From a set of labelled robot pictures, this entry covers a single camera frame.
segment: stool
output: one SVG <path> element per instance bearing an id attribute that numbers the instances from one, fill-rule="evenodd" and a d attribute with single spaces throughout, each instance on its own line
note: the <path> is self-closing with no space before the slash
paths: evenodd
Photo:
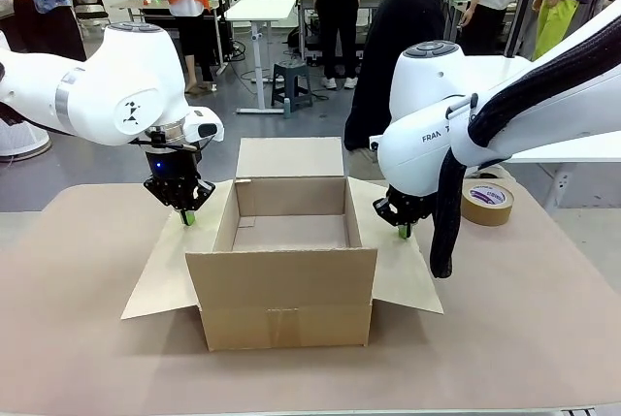
<path id="1" fill-rule="evenodd" d="M 277 77 L 284 78 L 284 86 L 277 87 Z M 307 87 L 298 84 L 298 77 L 307 78 Z M 291 112 L 299 105 L 308 102 L 312 106 L 311 74 L 309 66 L 302 60 L 283 60 L 274 64 L 272 74 L 272 107 L 278 101 L 284 104 L 284 117 L 288 118 Z"/>

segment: black cable sleeve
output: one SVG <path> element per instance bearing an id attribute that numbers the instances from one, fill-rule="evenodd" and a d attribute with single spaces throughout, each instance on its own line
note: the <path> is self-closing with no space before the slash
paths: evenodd
<path id="1" fill-rule="evenodd" d="M 621 17 L 490 99 L 468 127 L 471 139 L 487 147 L 520 113 L 615 68 L 621 63 L 619 46 Z"/>
<path id="2" fill-rule="evenodd" d="M 462 187 L 466 166 L 461 164 L 453 151 L 448 150 L 440 170 L 436 211 L 434 212 L 434 238 L 431 243 L 429 267 L 436 278 L 447 278 L 453 272 L 451 255 L 461 223 Z"/>

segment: open cardboard box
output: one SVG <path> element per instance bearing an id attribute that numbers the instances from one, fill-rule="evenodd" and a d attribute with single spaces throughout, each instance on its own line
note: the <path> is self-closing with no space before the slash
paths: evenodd
<path id="1" fill-rule="evenodd" d="M 372 299 L 442 312 L 415 239 L 375 214 L 384 193 L 343 176 L 339 139 L 243 139 L 196 223 L 171 214 L 122 318 L 198 305 L 220 350 L 365 345 Z"/>

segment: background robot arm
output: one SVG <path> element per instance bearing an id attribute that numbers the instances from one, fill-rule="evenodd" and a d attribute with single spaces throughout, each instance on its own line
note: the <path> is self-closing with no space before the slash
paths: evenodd
<path id="1" fill-rule="evenodd" d="M 402 54 L 391 94 L 397 120 L 378 146 L 379 164 L 391 187 L 376 209 L 394 225 L 434 216 L 430 264 L 435 276 L 451 274 L 468 168 L 486 167 L 533 147 L 621 129 L 620 17 L 617 1 L 547 55 L 489 90 L 471 91 L 467 82 L 452 80 L 467 76 L 471 65 L 457 47 L 419 46 Z M 416 112 L 404 114 L 407 95 L 399 84 L 405 70 L 410 70 L 408 88 L 420 85 L 412 78 L 426 84 L 424 93 L 413 95 L 433 90 L 441 95 L 436 104 L 417 104 Z M 426 81 L 433 78 L 442 87 L 429 87 Z"/>
<path id="2" fill-rule="evenodd" d="M 0 48 L 0 66 L 0 103 L 35 125 L 91 142 L 139 144 L 152 172 L 147 189 L 192 222 L 191 211 L 213 190 L 196 169 L 200 141 L 221 141 L 224 129 L 211 110 L 188 106 L 179 58 L 164 30 L 110 25 L 85 62 Z"/>

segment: green pants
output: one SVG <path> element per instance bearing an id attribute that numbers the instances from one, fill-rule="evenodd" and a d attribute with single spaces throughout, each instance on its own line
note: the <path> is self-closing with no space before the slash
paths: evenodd
<path id="1" fill-rule="evenodd" d="M 563 41 L 578 5 L 579 2 L 576 0 L 561 0 L 556 6 L 549 7 L 547 0 L 543 0 L 539 10 L 537 43 L 533 60 L 539 59 Z"/>

